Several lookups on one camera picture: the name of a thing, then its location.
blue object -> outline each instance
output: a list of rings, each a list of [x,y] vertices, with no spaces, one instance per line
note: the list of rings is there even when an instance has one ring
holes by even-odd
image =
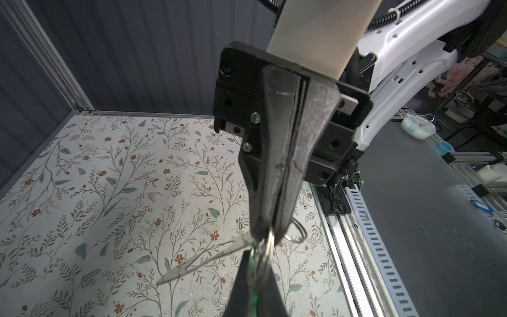
[[[435,150],[440,155],[446,155],[449,152],[454,152],[454,148],[452,147],[452,145],[450,145],[449,143],[447,143],[445,141],[440,141],[437,144],[435,144]]]
[[[471,199],[470,202],[479,209],[484,210],[485,212],[493,213],[494,210],[490,206],[486,205],[485,203],[481,203],[479,201],[476,201],[475,199]]]

white plastic container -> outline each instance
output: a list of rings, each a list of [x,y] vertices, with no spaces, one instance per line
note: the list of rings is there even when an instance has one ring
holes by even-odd
[[[495,164],[491,167],[491,170],[501,176],[497,182],[507,182],[507,165],[503,163]]]
[[[462,105],[457,105],[455,107],[448,108],[445,111],[445,114],[457,123],[463,124],[473,117],[475,112]]]
[[[486,165],[477,171],[477,176],[485,183],[492,183],[502,178],[502,175],[491,169],[491,165]]]
[[[419,140],[424,140],[437,131],[430,121],[419,116],[404,118],[402,121],[402,129],[411,137]]]

scissors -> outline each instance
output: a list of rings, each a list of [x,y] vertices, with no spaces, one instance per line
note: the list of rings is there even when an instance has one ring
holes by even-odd
[[[199,254],[196,254],[194,255],[193,257],[189,258],[188,260],[186,260],[185,262],[181,263],[180,265],[176,266],[176,267],[173,267],[172,269],[170,269],[169,271],[167,271],[167,273],[165,273],[158,281],[157,281],[157,285],[160,285],[160,284],[164,284],[164,283],[167,283],[167,282],[170,282],[174,279],[177,279],[177,278],[180,278],[190,272],[193,272],[195,270],[197,270],[198,268],[200,268],[201,266],[205,265],[206,263],[209,263],[213,260],[216,260],[216,259],[219,259],[227,254],[230,254],[230,253],[233,253],[235,251],[238,251],[246,246],[250,246],[250,245],[253,245],[255,244],[255,239],[252,237],[252,235],[250,234],[250,232],[245,232],[239,236],[236,236],[232,239],[230,239],[229,241],[226,241],[226,242],[222,242],[222,243],[219,243],[218,245],[226,245],[226,244],[230,244],[230,246],[228,248],[225,248],[223,249],[222,251],[218,252],[217,254],[215,254],[214,256],[210,257],[210,258],[207,258],[206,260],[204,260],[203,262],[197,264],[197,265],[194,265],[192,266],[192,264],[197,260],[199,259],[203,254],[204,252],[207,252],[209,250],[211,250],[211,248],[207,248],[205,250],[203,250],[202,252],[200,252]]]
[[[293,241],[295,243],[301,243],[302,241],[304,241],[306,239],[306,237],[308,236],[308,233],[306,232],[306,229],[303,227],[303,225],[295,218],[292,218],[292,223],[296,226],[296,229],[299,230],[299,232],[301,234],[301,238],[300,239],[293,239],[293,238],[289,237],[288,235],[285,235],[285,238],[287,240]],[[204,261],[202,261],[201,263],[199,263],[197,265],[192,266],[193,263],[195,261],[197,261],[197,259],[199,259],[205,252],[208,252],[209,250],[214,249],[215,245],[210,248],[204,249],[199,254],[196,254],[193,257],[191,257],[188,260],[181,263],[180,265],[173,267],[172,269],[167,271],[167,273],[165,273],[157,281],[157,285],[168,283],[174,279],[180,278],[190,272],[195,271],[196,269],[200,268],[201,266],[205,265],[206,263],[209,263],[209,262],[219,259],[227,254],[231,254],[231,253],[236,252],[244,247],[252,246],[252,245],[255,245],[256,246],[255,249],[257,249],[257,252],[251,252],[252,256],[254,254],[256,254],[256,259],[254,260],[255,265],[260,268],[259,271],[262,271],[262,272],[267,271],[266,264],[270,262],[272,254],[273,254],[273,248],[274,248],[274,236],[273,236],[272,230],[269,231],[268,236],[266,237],[266,241],[263,245],[259,245],[256,242],[256,240],[252,237],[250,232],[245,232],[239,236],[236,236],[236,237],[230,239],[229,241],[219,243],[218,245],[227,245],[227,244],[229,244],[229,246],[227,248],[218,252],[214,256],[205,259]],[[262,278],[257,282],[257,284],[261,284],[261,282],[264,279],[265,279],[265,277],[262,276]]]

metal ring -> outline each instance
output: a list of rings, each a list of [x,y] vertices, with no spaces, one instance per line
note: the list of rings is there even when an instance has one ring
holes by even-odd
[[[469,102],[469,101],[465,101],[465,100],[461,99],[459,97],[459,93],[466,94],[471,99],[471,101]],[[474,100],[475,100],[474,97],[466,91],[456,91],[456,99],[458,99],[459,101],[461,101],[462,103],[465,103],[465,104],[472,104],[472,103],[474,103]]]
[[[295,243],[301,243],[308,237],[308,233],[306,232],[305,227],[294,217],[292,217],[291,222],[296,226],[296,229],[301,233],[301,238],[299,240],[292,239],[288,235],[283,235],[287,240],[295,242]]]
[[[507,230],[507,227],[500,221],[498,220],[495,220],[495,227],[500,230],[500,231],[505,231]]]
[[[396,12],[396,20],[393,23],[398,24],[398,21],[400,20],[400,17],[401,17],[400,10],[398,8],[391,8],[391,9],[387,10],[387,13],[391,13],[391,12]]]
[[[250,250],[246,281],[248,286],[259,290],[269,276],[270,262],[275,248],[275,235],[273,228],[269,228],[265,242],[256,242],[255,250]]]

gray table surface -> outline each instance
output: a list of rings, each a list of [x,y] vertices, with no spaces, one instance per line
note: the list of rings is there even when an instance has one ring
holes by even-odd
[[[359,160],[373,221],[421,317],[506,316],[507,239],[426,141],[389,122]]]

